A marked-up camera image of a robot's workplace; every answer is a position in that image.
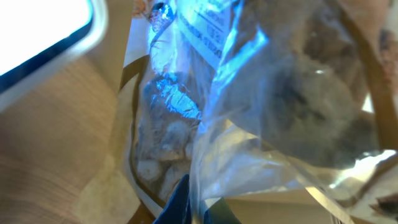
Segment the beige brown cookie bag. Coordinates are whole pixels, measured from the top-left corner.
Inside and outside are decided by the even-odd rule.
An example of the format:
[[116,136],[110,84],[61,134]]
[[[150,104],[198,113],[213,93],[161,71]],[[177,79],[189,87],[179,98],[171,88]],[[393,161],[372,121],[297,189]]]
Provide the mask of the beige brown cookie bag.
[[82,223],[156,218],[189,175],[262,223],[397,222],[397,2],[136,1]]

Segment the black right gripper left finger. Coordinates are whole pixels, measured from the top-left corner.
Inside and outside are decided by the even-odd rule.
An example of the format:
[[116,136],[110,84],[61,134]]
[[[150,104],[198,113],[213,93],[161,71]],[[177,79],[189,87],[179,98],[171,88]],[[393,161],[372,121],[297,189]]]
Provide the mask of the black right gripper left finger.
[[189,192],[189,175],[185,174],[153,224],[191,224],[192,213]]

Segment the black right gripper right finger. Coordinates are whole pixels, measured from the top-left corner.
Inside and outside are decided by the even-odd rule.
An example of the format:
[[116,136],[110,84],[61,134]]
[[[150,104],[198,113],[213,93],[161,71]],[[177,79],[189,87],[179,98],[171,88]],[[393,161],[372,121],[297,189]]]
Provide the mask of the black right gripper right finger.
[[241,224],[224,198],[205,200],[205,224]]

